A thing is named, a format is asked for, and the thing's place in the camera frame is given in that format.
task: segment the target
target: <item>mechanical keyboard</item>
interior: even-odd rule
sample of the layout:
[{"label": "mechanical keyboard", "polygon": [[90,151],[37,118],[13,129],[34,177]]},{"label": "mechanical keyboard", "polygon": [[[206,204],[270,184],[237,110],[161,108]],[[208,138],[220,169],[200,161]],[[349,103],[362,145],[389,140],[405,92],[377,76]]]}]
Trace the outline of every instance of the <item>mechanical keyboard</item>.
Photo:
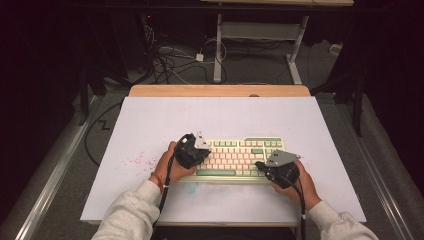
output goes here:
[{"label": "mechanical keyboard", "polygon": [[181,182],[264,183],[269,182],[255,162],[265,162],[275,150],[284,151],[279,137],[249,137],[243,140],[206,141],[211,153],[192,176]]}]

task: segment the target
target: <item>hand-mounted controller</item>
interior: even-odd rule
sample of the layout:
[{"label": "hand-mounted controller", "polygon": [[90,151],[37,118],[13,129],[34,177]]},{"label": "hand-mounted controller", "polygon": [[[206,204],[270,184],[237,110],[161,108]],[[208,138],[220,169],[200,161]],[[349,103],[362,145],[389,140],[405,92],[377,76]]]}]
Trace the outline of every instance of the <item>hand-mounted controller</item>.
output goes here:
[{"label": "hand-mounted controller", "polygon": [[258,161],[255,165],[259,171],[265,173],[268,180],[275,182],[281,188],[288,188],[291,184],[287,181],[295,184],[299,178],[299,169],[294,164],[294,161],[298,159],[300,156],[297,154],[275,150],[265,163]]},{"label": "hand-mounted controller", "polygon": [[175,158],[178,163],[186,169],[190,169],[201,164],[211,153],[210,147],[202,137],[202,133],[197,133],[197,138],[193,134],[184,135],[175,148]]}]

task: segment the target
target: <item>floor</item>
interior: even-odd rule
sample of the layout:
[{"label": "floor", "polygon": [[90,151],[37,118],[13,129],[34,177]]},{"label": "floor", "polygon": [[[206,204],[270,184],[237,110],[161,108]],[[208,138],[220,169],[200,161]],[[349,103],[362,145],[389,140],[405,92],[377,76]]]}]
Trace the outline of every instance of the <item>floor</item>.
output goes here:
[{"label": "floor", "polygon": [[[226,44],[224,84],[292,84],[284,59],[285,53],[291,52],[292,43],[228,41]],[[329,53],[330,46],[324,41],[300,48],[296,65],[302,83],[309,89],[326,81],[337,59]],[[172,61],[165,63],[167,67],[175,64],[173,74],[169,79],[164,75],[158,80],[151,77],[142,84],[166,84],[167,81],[169,84],[208,84],[212,81],[212,64],[191,63],[198,49],[167,45],[161,52],[178,55],[168,55]],[[206,57],[204,62],[214,60],[210,50],[205,48],[203,53]],[[134,70],[130,80],[141,75]],[[105,80],[105,85],[107,94],[92,98],[89,121],[94,123],[93,127],[88,123],[79,126],[81,112],[76,112],[1,226],[0,239],[90,239],[96,232],[96,225],[83,223],[79,217],[98,169],[93,161],[101,162],[119,114],[119,107],[113,106],[128,94],[128,89],[110,79]],[[361,138],[350,126],[349,104],[336,105],[331,93],[319,94],[317,99],[367,217],[365,225],[380,239],[418,239],[424,234],[422,195],[403,167],[366,96]],[[76,99],[76,109],[79,109],[78,104]],[[94,121],[99,116],[106,120],[106,125]],[[66,167],[58,172],[57,166],[61,164],[66,164]],[[51,184],[53,180],[56,180],[55,185]],[[45,191],[47,185],[50,194]],[[29,221],[28,216],[36,208],[37,199],[43,197],[50,200],[32,215],[31,219],[38,221]],[[21,229],[29,230],[24,234],[19,233]],[[312,222],[307,222],[306,232],[307,239],[319,239],[319,231]]]}]

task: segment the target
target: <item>gray sleeve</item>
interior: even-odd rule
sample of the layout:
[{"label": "gray sleeve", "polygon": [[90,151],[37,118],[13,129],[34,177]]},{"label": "gray sleeve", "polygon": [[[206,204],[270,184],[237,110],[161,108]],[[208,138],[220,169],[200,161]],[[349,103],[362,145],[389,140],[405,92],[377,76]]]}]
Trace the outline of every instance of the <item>gray sleeve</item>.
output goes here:
[{"label": "gray sleeve", "polygon": [[378,239],[367,227],[348,212],[338,213],[327,202],[321,201],[309,210],[312,220],[321,231],[321,239]]},{"label": "gray sleeve", "polygon": [[107,209],[92,239],[150,239],[159,218],[159,187],[149,180],[135,192],[124,192]]}]

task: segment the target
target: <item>person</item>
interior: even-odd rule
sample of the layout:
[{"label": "person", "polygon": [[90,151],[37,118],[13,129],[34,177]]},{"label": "person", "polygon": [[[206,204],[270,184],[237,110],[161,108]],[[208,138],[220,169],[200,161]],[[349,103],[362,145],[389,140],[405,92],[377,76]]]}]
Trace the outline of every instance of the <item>person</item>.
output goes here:
[{"label": "person", "polygon": [[[135,192],[124,192],[107,209],[94,240],[101,239],[150,239],[153,224],[159,218],[157,202],[163,191],[163,183],[167,174],[168,161],[172,157],[175,142],[171,142],[168,150],[162,154],[155,171],[149,179],[144,180]],[[312,177],[306,172],[300,161],[295,164],[299,168],[305,206],[312,220],[321,231],[321,239],[378,239],[364,225],[356,221],[347,212],[338,213],[318,196]],[[173,162],[170,173],[170,184],[178,182],[182,177],[192,175],[196,167],[185,169]],[[272,183],[275,191],[287,195],[300,204],[297,192],[292,188],[282,189]]]}]

